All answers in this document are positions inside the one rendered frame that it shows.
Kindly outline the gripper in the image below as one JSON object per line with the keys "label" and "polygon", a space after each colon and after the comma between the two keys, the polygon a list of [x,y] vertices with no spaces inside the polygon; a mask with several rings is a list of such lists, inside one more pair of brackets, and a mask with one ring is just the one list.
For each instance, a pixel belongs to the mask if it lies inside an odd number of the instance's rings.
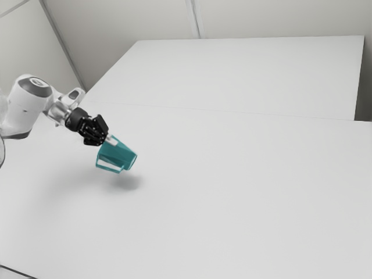
{"label": "gripper", "polygon": [[100,146],[107,142],[111,146],[117,145],[117,140],[109,134],[109,127],[101,115],[94,118],[82,108],[75,108],[65,120],[65,127],[77,132],[83,137],[84,145]]}

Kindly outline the teal faceted mug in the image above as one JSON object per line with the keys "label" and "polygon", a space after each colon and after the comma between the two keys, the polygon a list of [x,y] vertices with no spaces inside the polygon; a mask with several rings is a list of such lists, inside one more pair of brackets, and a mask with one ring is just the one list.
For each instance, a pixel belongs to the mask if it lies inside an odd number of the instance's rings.
{"label": "teal faceted mug", "polygon": [[119,174],[123,170],[130,170],[136,158],[134,151],[109,134],[97,153],[95,166]]}

